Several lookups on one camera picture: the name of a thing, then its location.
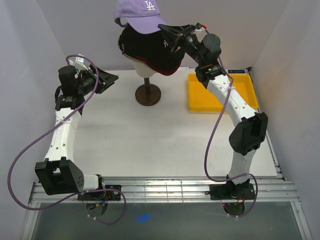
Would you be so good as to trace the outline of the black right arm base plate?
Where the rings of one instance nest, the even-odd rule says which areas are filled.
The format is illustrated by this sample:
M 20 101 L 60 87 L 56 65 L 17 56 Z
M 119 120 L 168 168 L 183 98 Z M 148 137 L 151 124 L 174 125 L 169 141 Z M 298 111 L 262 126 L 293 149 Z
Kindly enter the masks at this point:
M 229 184 L 211 184 L 209 191 L 205 192 L 210 195 L 211 200 L 238 200 L 245 198 L 246 200 L 253 200 L 256 196 L 253 184 L 235 185 Z

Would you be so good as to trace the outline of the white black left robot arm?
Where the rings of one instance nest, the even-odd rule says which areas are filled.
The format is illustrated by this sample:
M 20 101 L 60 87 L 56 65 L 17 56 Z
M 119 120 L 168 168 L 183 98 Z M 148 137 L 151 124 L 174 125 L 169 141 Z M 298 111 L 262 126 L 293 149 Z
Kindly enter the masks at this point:
M 118 76 L 101 69 L 78 70 L 67 65 L 58 70 L 60 86 L 55 93 L 55 126 L 50 147 L 35 173 L 47 195 L 73 194 L 88 191 L 95 199 L 106 195 L 102 176 L 84 174 L 74 162 L 77 127 L 83 114 L 86 95 L 102 94 Z

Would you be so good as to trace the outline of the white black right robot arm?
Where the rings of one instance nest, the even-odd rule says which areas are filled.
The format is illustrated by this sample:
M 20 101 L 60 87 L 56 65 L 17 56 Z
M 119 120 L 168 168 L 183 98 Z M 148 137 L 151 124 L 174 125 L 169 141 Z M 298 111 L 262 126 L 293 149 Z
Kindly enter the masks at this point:
M 233 150 L 231 168 L 225 180 L 216 180 L 210 187 L 214 197 L 237 199 L 251 188 L 252 160 L 265 140 L 268 116 L 258 113 L 234 88 L 234 79 L 226 71 L 221 60 L 221 40 L 213 33 L 206 33 L 198 40 L 197 31 L 205 31 L 203 24 L 169 26 L 159 24 L 161 34 L 168 41 L 170 51 L 183 50 L 198 65 L 195 74 L 198 81 L 223 105 L 222 112 L 228 113 L 234 130 L 228 141 Z

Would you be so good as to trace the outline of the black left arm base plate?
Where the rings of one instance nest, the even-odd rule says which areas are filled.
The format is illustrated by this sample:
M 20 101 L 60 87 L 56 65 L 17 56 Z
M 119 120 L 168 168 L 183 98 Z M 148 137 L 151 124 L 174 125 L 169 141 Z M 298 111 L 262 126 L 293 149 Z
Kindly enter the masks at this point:
M 95 193 L 85 193 L 83 195 L 79 194 L 77 196 L 78 201 L 119 201 L 121 199 L 121 194 L 115 190 L 121 191 L 121 185 L 105 185 L 106 189 L 111 189 L 111 191 L 106 192 L 95 192 Z

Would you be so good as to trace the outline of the black cap white NY logo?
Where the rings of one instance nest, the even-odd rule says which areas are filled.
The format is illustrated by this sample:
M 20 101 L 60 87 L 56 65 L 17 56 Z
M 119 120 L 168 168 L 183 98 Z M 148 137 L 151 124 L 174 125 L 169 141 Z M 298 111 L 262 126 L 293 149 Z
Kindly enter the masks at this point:
M 150 63 L 164 69 L 171 69 L 182 63 L 185 52 L 171 52 L 168 42 L 160 31 L 141 34 L 130 25 L 125 27 L 118 38 L 118 47 L 122 54 L 133 58 L 146 58 Z

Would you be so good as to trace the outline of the purple baseball cap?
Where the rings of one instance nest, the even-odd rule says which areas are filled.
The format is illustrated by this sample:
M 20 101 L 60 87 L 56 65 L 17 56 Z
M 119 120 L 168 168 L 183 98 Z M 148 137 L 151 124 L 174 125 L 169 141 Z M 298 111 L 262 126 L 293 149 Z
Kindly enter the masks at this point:
M 120 27 L 131 26 L 145 35 L 160 31 L 158 25 L 167 25 L 156 0 L 118 0 L 113 18 Z

